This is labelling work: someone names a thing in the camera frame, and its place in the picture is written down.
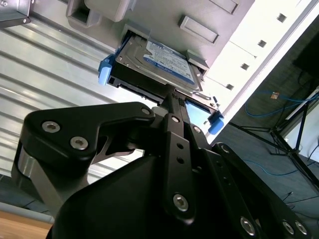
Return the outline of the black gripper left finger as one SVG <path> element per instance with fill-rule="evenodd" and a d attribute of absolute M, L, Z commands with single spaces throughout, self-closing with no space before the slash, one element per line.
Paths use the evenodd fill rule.
<path fill-rule="evenodd" d="M 180 156 L 190 163 L 179 99 L 168 87 L 153 110 L 140 102 L 35 111 L 24 120 L 12 176 L 31 184 L 56 219 L 65 202 L 82 189 L 154 156 Z"/>

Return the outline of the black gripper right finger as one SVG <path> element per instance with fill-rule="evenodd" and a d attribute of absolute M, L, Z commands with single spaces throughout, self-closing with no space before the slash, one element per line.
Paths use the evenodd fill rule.
<path fill-rule="evenodd" d="M 227 145 L 209 145 L 179 99 L 195 171 L 198 234 L 214 239 L 311 239 L 311 230 Z"/>

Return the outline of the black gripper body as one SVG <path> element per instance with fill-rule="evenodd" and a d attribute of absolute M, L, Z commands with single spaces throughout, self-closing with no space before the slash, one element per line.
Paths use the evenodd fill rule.
<path fill-rule="evenodd" d="M 51 239 L 250 239 L 249 212 L 221 156 L 154 156 L 99 180 L 60 209 Z"/>

